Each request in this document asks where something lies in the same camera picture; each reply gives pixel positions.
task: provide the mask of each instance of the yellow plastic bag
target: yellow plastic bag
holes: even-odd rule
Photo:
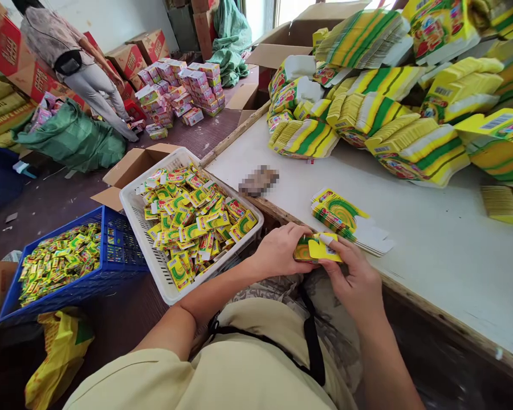
[[[43,313],[38,323],[44,327],[47,357],[25,387],[25,406],[46,410],[66,391],[95,337],[75,307]]]

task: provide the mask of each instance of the barcode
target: barcode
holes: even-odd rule
[[[452,90],[443,87],[435,87],[435,93],[442,95],[443,97],[448,97],[452,93]]]
[[[496,128],[498,125],[501,125],[502,123],[504,123],[506,121],[509,121],[512,118],[513,118],[513,114],[503,114],[503,115],[500,115],[498,118],[495,118],[492,121],[487,122],[486,124],[484,124],[481,127],[481,129]]]
[[[328,246],[325,246],[325,251],[328,255],[336,255],[336,251]]]

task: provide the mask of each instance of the floral shirt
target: floral shirt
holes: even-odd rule
[[[68,50],[81,50],[79,41],[84,35],[59,14],[47,9],[29,7],[21,22],[21,33],[28,49],[51,68],[57,58]],[[82,63],[92,64],[95,59],[82,50]],[[60,81],[63,77],[57,74]]]

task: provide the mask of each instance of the white plastic basket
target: white plastic basket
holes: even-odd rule
[[[187,166],[189,163],[199,165],[199,162],[200,160],[188,149],[180,147],[162,159],[160,162],[155,164],[140,177],[136,178],[133,182],[126,185],[120,191],[121,204],[124,206],[125,214],[129,219],[129,223],[131,223],[131,227],[133,228],[135,237],[137,238],[139,246],[142,249],[146,263],[148,263],[148,268],[152,273],[152,277],[154,278],[154,282],[156,282],[156,286],[160,291],[161,297],[169,306],[178,302],[204,281],[227,270],[231,265],[229,262],[234,259],[236,255],[238,255],[242,250],[244,250],[247,245],[249,245],[257,238],[257,235],[260,233],[262,224],[264,222],[262,213],[256,207],[246,201],[229,186],[224,185],[221,183],[221,181],[213,179],[213,181],[216,182],[217,185],[219,185],[224,190],[224,192],[226,192],[232,198],[237,199],[247,209],[250,209],[258,221],[257,224],[242,238],[242,240],[236,243],[232,249],[230,249],[222,258],[220,258],[207,272],[196,276],[196,279],[192,284],[179,292],[175,286],[175,283],[173,282],[173,279],[171,278],[169,269],[167,268],[169,257],[166,256],[163,251],[159,251],[152,247],[154,241],[150,235],[147,234],[147,231],[153,227],[153,224],[150,221],[144,219],[144,201],[141,195],[137,195],[135,193],[135,189],[144,183],[144,181],[158,168],[166,168],[169,170],[172,168]]]

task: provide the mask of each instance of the beige shirt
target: beige shirt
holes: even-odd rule
[[[309,366],[303,318],[286,305],[242,300],[227,305],[219,321],[265,334]],[[240,334],[217,335],[192,362],[163,349],[136,351],[86,379],[65,409],[356,409],[332,358],[321,350],[323,388],[275,346]]]
[[[81,50],[79,41],[84,38],[80,31],[56,12],[34,7],[27,9],[21,21],[21,34],[30,52],[39,56],[51,68],[68,50]],[[82,50],[82,63],[89,65],[94,62],[95,59]]]

